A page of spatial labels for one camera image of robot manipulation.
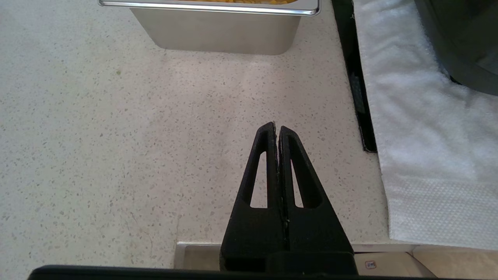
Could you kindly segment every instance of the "speckled countertop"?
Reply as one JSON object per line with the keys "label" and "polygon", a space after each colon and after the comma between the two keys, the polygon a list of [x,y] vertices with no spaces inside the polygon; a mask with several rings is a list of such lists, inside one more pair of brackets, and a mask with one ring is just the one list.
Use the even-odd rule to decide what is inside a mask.
{"label": "speckled countertop", "polygon": [[390,243],[329,1],[279,56],[164,50],[93,0],[2,1],[0,21],[0,278],[220,243],[269,121],[299,134],[351,242]]}

